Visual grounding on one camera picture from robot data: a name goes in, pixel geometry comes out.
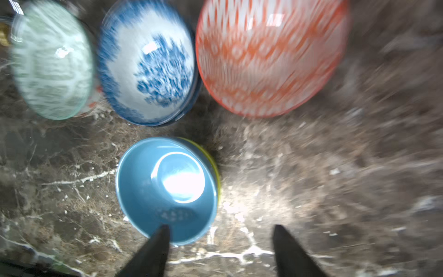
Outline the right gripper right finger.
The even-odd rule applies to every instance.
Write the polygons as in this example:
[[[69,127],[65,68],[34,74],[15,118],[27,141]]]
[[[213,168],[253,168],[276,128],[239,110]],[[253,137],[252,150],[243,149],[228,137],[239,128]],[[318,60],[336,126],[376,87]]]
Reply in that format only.
[[[278,277],[327,277],[284,226],[275,225],[272,242]]]

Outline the blue floral bowl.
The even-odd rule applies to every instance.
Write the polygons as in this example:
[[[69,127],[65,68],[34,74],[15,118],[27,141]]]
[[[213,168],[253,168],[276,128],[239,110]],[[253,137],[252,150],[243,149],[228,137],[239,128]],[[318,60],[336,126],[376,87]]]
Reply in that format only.
[[[118,1],[112,6],[100,28],[98,72],[114,111],[144,126],[179,119],[201,83],[194,34],[163,1]]]

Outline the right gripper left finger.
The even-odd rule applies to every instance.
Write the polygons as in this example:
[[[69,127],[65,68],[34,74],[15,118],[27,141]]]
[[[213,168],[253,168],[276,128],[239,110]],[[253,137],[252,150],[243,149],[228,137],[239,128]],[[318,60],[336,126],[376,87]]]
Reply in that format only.
[[[170,237],[169,226],[161,225],[116,277],[163,277],[170,250]]]

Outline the orange geometric bowl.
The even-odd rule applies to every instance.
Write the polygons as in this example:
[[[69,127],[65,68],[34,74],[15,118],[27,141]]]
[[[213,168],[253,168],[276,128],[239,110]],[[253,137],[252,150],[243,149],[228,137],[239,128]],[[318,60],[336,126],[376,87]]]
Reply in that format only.
[[[199,73],[228,111],[283,115],[329,82],[350,25],[348,1],[206,1],[196,29]]]

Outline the blue-grey bowl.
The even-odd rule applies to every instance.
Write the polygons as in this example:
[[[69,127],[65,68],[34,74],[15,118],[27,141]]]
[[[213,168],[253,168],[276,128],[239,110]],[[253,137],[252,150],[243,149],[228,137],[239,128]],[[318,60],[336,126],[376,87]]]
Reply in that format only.
[[[177,246],[205,236],[218,212],[211,166],[177,137],[151,137],[132,145],[118,163],[115,188],[134,228],[151,238],[168,225],[170,242]]]

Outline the white red-patterned bowl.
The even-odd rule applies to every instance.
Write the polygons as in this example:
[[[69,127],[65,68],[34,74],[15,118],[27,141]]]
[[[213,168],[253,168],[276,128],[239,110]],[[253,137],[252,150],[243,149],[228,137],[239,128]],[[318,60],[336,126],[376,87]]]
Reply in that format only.
[[[92,90],[85,106],[75,115],[75,118],[86,117],[95,109],[99,102],[103,99],[103,91],[101,85],[96,85]]]

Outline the white green-patterned bowl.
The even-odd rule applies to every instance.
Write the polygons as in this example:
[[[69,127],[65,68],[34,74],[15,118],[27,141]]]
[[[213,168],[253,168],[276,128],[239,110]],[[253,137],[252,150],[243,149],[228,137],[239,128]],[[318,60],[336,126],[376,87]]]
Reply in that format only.
[[[12,24],[10,58],[27,105],[50,120],[85,106],[95,79],[92,46],[78,19],[54,1],[29,1]]]

